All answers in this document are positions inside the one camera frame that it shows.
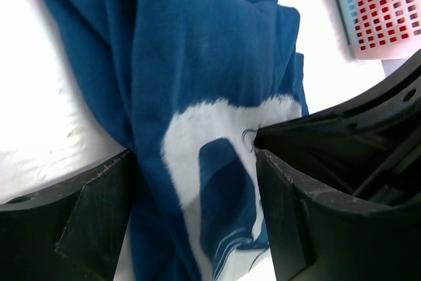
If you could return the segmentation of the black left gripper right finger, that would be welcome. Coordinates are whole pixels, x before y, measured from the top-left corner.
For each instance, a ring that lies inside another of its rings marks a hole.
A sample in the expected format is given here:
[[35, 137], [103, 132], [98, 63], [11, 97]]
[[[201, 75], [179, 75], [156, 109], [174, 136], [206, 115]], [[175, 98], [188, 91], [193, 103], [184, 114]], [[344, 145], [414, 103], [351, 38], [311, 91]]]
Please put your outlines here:
[[277, 280], [419, 280], [420, 206], [325, 185], [267, 150], [257, 176]]

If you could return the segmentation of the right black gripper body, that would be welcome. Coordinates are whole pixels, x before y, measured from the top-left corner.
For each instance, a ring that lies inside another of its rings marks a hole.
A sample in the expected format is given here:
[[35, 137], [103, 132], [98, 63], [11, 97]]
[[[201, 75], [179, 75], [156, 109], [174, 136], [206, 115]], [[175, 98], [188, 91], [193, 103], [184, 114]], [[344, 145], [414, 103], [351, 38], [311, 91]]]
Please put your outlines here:
[[263, 128], [256, 146], [354, 197], [420, 200], [420, 65], [403, 65], [356, 99]]

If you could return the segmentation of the dark blue t shirt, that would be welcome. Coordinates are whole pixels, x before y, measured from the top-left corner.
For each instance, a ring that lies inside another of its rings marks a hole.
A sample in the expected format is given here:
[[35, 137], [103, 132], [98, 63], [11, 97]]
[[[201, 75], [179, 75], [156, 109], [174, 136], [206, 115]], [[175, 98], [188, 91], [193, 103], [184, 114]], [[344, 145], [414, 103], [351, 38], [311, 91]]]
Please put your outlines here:
[[44, 0], [90, 111], [137, 158], [137, 280], [237, 280], [270, 253], [265, 126], [308, 114], [278, 0]]

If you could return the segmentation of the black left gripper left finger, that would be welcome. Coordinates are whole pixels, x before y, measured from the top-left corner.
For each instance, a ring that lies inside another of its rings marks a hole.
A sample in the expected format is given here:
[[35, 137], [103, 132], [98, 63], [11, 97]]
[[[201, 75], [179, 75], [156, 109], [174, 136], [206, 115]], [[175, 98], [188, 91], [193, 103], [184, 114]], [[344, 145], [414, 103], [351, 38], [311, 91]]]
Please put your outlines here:
[[136, 158], [124, 151], [3, 204], [1, 279], [112, 280], [136, 175]]

